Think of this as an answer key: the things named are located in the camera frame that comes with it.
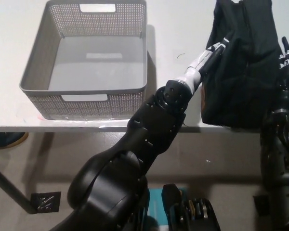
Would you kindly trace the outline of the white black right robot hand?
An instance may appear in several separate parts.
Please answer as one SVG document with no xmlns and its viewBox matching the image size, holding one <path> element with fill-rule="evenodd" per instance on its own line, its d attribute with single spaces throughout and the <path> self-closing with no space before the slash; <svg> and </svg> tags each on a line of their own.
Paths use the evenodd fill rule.
<svg viewBox="0 0 289 231">
<path fill-rule="evenodd" d="M 282 74 L 282 79 L 289 83 L 289 42 L 286 37 L 282 37 L 284 52 L 279 55 L 279 70 Z"/>
</svg>

